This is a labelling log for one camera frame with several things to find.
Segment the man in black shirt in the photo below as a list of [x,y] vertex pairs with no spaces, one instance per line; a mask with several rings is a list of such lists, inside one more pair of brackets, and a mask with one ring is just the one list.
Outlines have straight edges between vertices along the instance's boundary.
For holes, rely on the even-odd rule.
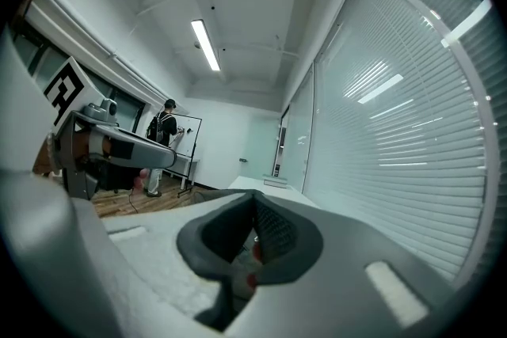
[[[176,102],[173,99],[169,99],[164,104],[164,111],[159,113],[159,119],[162,123],[162,140],[160,143],[163,146],[170,145],[170,136],[174,136],[173,142],[183,134],[183,128],[178,128],[176,124],[176,119],[172,116],[173,110],[176,108]],[[162,195],[161,192],[158,191],[158,182],[160,181],[160,177],[162,176],[162,169],[152,169],[150,171],[150,179],[148,181],[147,186],[147,196],[148,197],[160,197]]]

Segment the pipe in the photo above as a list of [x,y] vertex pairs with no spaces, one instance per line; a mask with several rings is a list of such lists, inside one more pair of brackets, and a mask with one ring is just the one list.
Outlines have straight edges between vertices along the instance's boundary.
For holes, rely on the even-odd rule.
[[67,0],[52,0],[58,5],[60,9],[88,36],[109,58],[114,58],[116,62],[121,65],[135,80],[141,82],[151,92],[155,93],[158,97],[163,100],[169,99],[170,97],[163,93],[158,87],[153,85],[143,74],[137,71],[128,61],[125,61],[119,57],[113,49],[111,49],[107,43],[101,38],[95,30],[88,25],[79,13],[72,7]]

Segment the black backpack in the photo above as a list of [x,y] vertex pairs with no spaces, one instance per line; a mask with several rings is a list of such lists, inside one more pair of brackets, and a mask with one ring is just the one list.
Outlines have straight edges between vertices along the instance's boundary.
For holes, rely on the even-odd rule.
[[172,117],[170,114],[166,114],[162,118],[160,118],[160,115],[162,113],[160,112],[158,115],[153,117],[150,126],[146,130],[146,138],[150,139],[151,141],[155,142],[161,142],[164,138],[164,131],[162,130],[162,123],[166,121],[166,119],[169,119]]

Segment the white table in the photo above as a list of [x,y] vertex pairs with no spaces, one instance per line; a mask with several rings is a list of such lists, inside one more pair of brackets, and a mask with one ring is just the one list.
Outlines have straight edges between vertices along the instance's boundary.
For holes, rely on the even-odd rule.
[[185,180],[188,179],[192,182],[192,186],[196,179],[196,167],[197,163],[200,161],[199,158],[195,158],[192,160],[192,167],[190,167],[190,157],[185,157],[183,155],[178,155],[176,158],[176,162],[174,165],[168,169],[164,169],[167,173],[170,173],[171,177],[173,175],[181,177],[181,190],[185,189]]
[[292,200],[297,203],[306,204],[307,206],[319,208],[314,202],[303,196],[292,186],[287,186],[286,189],[276,188],[274,186],[267,186],[263,180],[253,179],[251,177],[237,177],[231,183],[229,189],[255,189],[263,192],[267,196],[280,197],[281,199]]

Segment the black cap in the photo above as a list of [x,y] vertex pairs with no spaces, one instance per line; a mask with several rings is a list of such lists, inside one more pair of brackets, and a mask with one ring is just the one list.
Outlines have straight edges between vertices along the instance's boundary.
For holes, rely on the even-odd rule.
[[167,99],[166,103],[164,103],[165,108],[176,108],[176,102],[173,99]]

